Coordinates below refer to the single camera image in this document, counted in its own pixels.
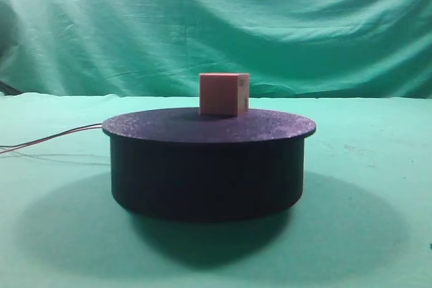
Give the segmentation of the pink cube block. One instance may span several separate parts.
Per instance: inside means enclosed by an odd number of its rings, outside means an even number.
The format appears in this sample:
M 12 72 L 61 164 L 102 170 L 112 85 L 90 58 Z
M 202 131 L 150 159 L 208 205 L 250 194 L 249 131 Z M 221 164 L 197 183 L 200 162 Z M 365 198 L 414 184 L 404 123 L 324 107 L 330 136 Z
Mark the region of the pink cube block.
M 250 74 L 199 75 L 201 115 L 239 116 L 249 110 Z

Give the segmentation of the black round turntable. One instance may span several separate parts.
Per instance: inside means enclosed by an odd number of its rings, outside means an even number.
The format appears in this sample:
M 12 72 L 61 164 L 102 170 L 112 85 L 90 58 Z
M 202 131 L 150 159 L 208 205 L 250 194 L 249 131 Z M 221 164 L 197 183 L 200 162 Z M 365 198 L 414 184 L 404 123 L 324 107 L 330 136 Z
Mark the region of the black round turntable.
M 226 117 L 196 107 L 126 113 L 105 120 L 111 193 L 130 212 L 182 223 L 257 219 L 302 196 L 304 142 L 316 123 L 251 109 Z

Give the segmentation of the green backdrop cloth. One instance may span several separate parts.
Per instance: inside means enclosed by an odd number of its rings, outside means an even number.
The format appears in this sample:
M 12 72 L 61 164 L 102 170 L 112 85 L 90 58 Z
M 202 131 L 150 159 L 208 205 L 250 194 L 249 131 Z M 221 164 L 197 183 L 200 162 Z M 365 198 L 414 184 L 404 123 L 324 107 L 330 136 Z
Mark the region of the green backdrop cloth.
M 1 83 L 55 95 L 431 97 L 431 0 L 1 0 Z

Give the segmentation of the green table cloth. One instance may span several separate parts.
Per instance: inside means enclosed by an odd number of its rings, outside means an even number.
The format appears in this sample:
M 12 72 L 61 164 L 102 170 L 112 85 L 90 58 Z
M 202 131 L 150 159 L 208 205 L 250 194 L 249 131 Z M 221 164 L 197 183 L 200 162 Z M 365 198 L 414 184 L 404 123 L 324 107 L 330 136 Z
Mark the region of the green table cloth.
M 1 99 L 2 287 L 430 287 L 431 101 L 254 98 L 305 115 L 304 194 L 289 211 L 227 225 L 138 217 L 111 196 L 109 139 L 64 131 L 184 97 Z

